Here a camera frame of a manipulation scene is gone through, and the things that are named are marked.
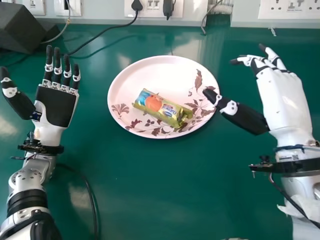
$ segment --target green tabletop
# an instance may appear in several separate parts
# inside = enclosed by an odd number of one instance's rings
[[[71,51],[105,27],[71,24],[63,39],[52,45]],[[74,55],[71,61],[79,64],[82,75],[80,99],[62,136],[65,152],[59,162],[81,171],[92,184],[101,239],[292,239],[291,219],[277,209],[284,202],[282,196],[264,174],[253,179],[248,168],[260,161],[260,155],[273,154],[277,143],[271,135],[250,135],[216,113],[186,136],[147,139],[121,128],[107,107],[109,86],[121,70],[144,58],[173,54],[208,68],[224,96],[262,111],[252,71],[232,66],[229,60],[261,55],[258,44],[264,43],[302,79],[313,133],[319,139],[320,31],[276,29],[276,33],[274,37],[266,28],[229,28],[228,16],[213,17],[207,36],[199,27],[130,26],[105,33]],[[0,65],[21,57],[10,53],[0,57]],[[44,60],[45,54],[37,52],[9,67],[11,78],[32,100],[43,78]],[[23,154],[17,145],[30,130],[33,124],[21,120],[0,98],[1,222],[7,211],[8,179],[22,166],[9,157]],[[167,148],[171,157],[163,158],[161,151]],[[92,210],[81,179],[56,169],[46,190],[63,238],[93,239]]]

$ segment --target green wrapper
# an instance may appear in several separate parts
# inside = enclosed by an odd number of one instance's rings
[[[145,88],[132,105],[177,129],[182,127],[187,119],[193,117],[192,110],[164,99]]]

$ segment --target white plate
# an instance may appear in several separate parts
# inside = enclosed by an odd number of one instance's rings
[[[116,76],[108,91],[108,108],[114,120],[133,134],[176,138],[199,129],[214,115],[216,108],[202,93],[206,87],[220,93],[215,77],[199,63],[179,56],[153,56],[131,64]],[[193,110],[193,118],[175,129],[134,108],[132,103],[144,88]]]

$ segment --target robotic arm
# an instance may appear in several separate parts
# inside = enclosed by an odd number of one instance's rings
[[[38,85],[34,104],[10,79],[7,69],[0,68],[4,98],[22,119],[32,120],[35,126],[34,132],[18,146],[25,151],[24,157],[14,157],[24,162],[22,169],[9,179],[7,219],[0,227],[0,240],[62,239],[48,209],[43,186],[52,176],[57,155],[64,151],[60,140],[78,103],[81,74],[75,64],[72,77],[68,55],[64,56],[62,71],[59,48],[53,53],[52,47],[47,46],[46,55],[44,77]]]
[[[260,164],[249,167],[253,173],[269,173],[270,182],[285,197],[280,210],[292,216],[293,238],[313,240],[320,237],[320,144],[312,135],[312,122],[300,78],[286,69],[279,56],[262,44],[266,57],[240,55],[233,65],[251,67],[263,104],[263,115],[255,110],[218,95],[210,89],[203,94],[222,115],[259,135],[269,132],[277,139],[276,162],[263,157]],[[282,190],[272,174],[282,174]]]

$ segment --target electrical outlet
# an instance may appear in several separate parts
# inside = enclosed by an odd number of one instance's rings
[[[45,0],[22,0],[22,4],[32,15],[46,15]]]
[[[70,15],[75,17],[82,16],[81,0],[54,0],[54,13],[57,16],[69,16],[69,7],[66,1],[69,1],[71,10]]]
[[[320,19],[320,0],[261,0],[258,19]]]
[[[164,15],[164,0],[140,0],[143,10],[139,12],[139,18],[166,18]],[[134,17],[135,11],[131,8],[133,0],[124,0],[124,16]],[[184,13],[184,0],[173,0],[174,11],[171,18],[182,18]]]

